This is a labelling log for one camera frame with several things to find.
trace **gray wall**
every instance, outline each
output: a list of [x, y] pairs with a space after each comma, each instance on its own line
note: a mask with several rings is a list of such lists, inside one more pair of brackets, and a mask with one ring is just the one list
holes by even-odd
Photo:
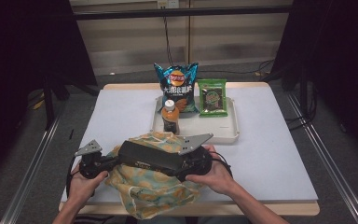
[[[72, 0], [74, 12], [155, 9], [157, 1]], [[291, 5], [291, 0], [180, 0], [180, 7]], [[276, 56], [287, 14], [168, 18], [172, 59], [200, 65], [261, 62]], [[79, 21], [95, 75], [169, 66], [162, 18]]]

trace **wrist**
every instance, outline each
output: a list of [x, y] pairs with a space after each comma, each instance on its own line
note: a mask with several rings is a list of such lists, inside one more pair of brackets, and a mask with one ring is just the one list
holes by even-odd
[[80, 200], [68, 198], [64, 206], [71, 211], [73, 210], [78, 212], [83, 207], [83, 205], [83, 202], [81, 202]]
[[238, 184], [235, 180], [233, 180], [231, 183], [227, 184], [227, 189], [224, 192], [228, 197], [230, 198], [236, 198], [237, 194], [243, 191], [243, 187]]
[[80, 209], [81, 206], [79, 206], [78, 203], [68, 199], [63, 205], [60, 213], [54, 219], [53, 224], [74, 223]]

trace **metal bar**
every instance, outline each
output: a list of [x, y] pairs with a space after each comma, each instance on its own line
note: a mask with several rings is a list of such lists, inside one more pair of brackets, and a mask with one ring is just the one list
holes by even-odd
[[47, 123], [45, 130], [48, 130], [51, 124], [54, 122], [54, 108], [52, 103], [52, 96], [51, 96], [51, 87], [49, 85], [49, 77], [48, 74], [44, 74], [43, 79], [43, 93], [45, 95], [45, 108], [46, 108], [46, 116], [47, 116]]
[[39, 170], [41, 161], [43, 160], [46, 151], [48, 150], [48, 146], [53, 138], [55, 131], [57, 130], [57, 126], [59, 124], [60, 118], [62, 116], [62, 112], [65, 108], [65, 103], [62, 106], [58, 116], [53, 121], [49, 130], [46, 130], [40, 144], [34, 154], [34, 158], [31, 161], [30, 166], [28, 167], [27, 172], [25, 173], [24, 178], [21, 181], [19, 188], [16, 191], [13, 199], [11, 200], [7, 210], [2, 217], [1, 224], [7, 223], [16, 223], [17, 218], [20, 215], [21, 209], [24, 206], [25, 200], [28, 196], [28, 193], [31, 189], [31, 186], [34, 182], [34, 178], [36, 177], [37, 171]]
[[[299, 117], [302, 117], [303, 114], [301, 112], [300, 103], [297, 98], [292, 93], [288, 94], [288, 98], [296, 114]], [[314, 129], [313, 125], [311, 123], [307, 123], [304, 119], [301, 119], [301, 123], [303, 124], [303, 127], [310, 138], [310, 141], [315, 146], [318, 155], [324, 163], [324, 167], [335, 183], [338, 192], [341, 194], [342, 199], [351, 211], [354, 219], [356, 220], [356, 223], [358, 223], [358, 198], [356, 194], [351, 189], [351, 186], [348, 184], [345, 177], [339, 171], [336, 163], [324, 145], [321, 137]]]
[[310, 118], [308, 112], [308, 81], [307, 81], [308, 65], [302, 64], [300, 75], [300, 108], [304, 118]]
[[106, 12], [92, 12], [92, 11], [75, 12], [73, 17], [77, 21], [87, 21], [87, 20], [153, 18], [153, 17], [289, 13], [293, 11], [301, 12], [305, 10], [310, 11], [309, 8], [292, 7], [292, 6], [199, 7], [199, 8], [168, 8], [168, 9], [147, 9], [147, 10], [106, 11]]

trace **snack bag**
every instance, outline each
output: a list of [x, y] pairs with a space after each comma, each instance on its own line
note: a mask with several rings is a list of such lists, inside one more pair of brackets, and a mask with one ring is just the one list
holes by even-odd
[[226, 117], [226, 80], [200, 79], [200, 116]]
[[199, 112], [194, 102], [194, 84], [199, 64], [176, 65], [164, 70], [155, 63], [154, 67], [163, 92], [161, 107], [165, 101], [173, 100], [181, 113]]

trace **blue chip bag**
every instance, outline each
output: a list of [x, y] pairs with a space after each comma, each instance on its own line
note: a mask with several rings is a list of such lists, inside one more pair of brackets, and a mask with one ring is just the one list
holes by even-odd
[[162, 106], [165, 101], [173, 100], [181, 113], [199, 112], [194, 102], [194, 84], [199, 64], [176, 65], [164, 70], [155, 63], [154, 67], [163, 92]]

